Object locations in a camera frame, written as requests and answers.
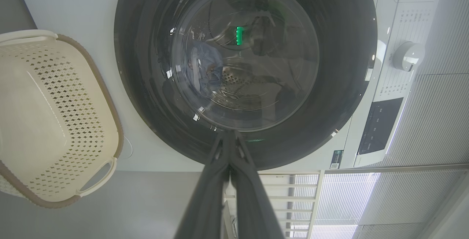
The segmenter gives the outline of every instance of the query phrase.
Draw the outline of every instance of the clothes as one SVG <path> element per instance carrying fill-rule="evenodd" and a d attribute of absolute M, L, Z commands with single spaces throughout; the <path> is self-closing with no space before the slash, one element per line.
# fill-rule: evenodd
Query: clothes
<path fill-rule="evenodd" d="M 205 98 L 212 98 L 221 87 L 223 60 L 220 52 L 206 43 L 194 40 L 188 62 L 186 76 L 197 92 Z"/>

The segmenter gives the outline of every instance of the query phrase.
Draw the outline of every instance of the control panel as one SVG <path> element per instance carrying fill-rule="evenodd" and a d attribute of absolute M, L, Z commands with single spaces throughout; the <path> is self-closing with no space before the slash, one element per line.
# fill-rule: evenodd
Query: control panel
<path fill-rule="evenodd" d="M 402 71 L 393 65 L 393 56 L 408 42 L 424 44 L 432 25 L 433 2 L 399 3 L 381 70 L 374 102 L 404 97 L 410 91 L 415 67 Z"/>
<path fill-rule="evenodd" d="M 373 102 L 363 131 L 358 154 L 368 154 L 386 147 L 403 98 Z"/>

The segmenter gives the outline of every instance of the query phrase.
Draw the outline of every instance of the front-load washing machine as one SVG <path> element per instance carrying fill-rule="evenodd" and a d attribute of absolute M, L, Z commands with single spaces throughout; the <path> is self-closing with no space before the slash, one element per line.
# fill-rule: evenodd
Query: front-load washing machine
<path fill-rule="evenodd" d="M 158 137 L 204 163 L 234 129 L 259 170 L 347 124 L 377 49 L 373 0 L 119 0 L 114 31 L 124 87 Z"/>

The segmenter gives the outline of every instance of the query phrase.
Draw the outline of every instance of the perforated basket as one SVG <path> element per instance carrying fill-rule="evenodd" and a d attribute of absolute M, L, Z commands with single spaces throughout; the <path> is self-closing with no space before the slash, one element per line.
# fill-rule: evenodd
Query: perforated basket
<path fill-rule="evenodd" d="M 0 190 L 64 207 L 107 182 L 122 127 L 104 83 L 75 40 L 44 30 L 0 35 Z M 86 190 L 106 164 L 110 170 Z"/>

